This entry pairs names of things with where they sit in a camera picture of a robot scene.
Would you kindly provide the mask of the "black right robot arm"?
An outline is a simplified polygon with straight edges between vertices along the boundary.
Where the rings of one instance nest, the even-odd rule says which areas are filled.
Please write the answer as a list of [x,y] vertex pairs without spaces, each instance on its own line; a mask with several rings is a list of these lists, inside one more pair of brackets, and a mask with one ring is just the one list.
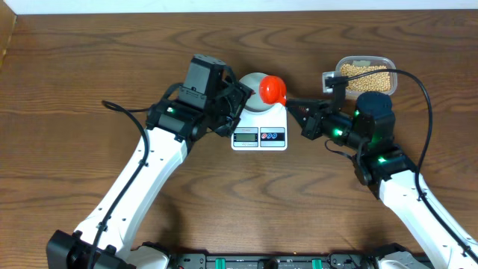
[[389,95],[366,92],[352,116],[332,100],[289,99],[285,106],[302,136],[325,136],[355,150],[358,180],[390,208],[422,247],[434,268],[476,268],[477,242],[456,222],[423,180],[418,166],[394,142]]

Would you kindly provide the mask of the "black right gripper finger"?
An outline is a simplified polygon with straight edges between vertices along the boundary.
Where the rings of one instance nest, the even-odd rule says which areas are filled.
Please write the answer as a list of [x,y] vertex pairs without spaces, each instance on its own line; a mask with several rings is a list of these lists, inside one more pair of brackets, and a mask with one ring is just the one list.
[[285,107],[328,108],[329,101],[323,99],[288,99]]
[[287,110],[288,113],[297,121],[299,126],[304,129],[309,118],[307,108],[303,106],[293,105],[288,106]]

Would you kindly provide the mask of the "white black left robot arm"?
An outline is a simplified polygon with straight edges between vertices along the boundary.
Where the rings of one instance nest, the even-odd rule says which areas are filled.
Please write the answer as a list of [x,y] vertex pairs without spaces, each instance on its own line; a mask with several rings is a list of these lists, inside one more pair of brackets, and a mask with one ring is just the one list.
[[208,132],[230,137],[253,91],[228,77],[171,85],[149,108],[146,123],[134,124],[141,139],[102,201],[72,234],[49,239],[49,268],[166,268],[170,257],[154,246],[132,248],[156,196]]

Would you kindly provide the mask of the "orange measuring scoop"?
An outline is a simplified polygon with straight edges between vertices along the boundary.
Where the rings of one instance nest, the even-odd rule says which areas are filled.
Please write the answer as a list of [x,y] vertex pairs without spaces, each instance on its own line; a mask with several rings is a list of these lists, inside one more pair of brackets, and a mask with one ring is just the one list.
[[286,106],[286,93],[285,82],[278,76],[266,75],[259,84],[259,96],[265,104]]

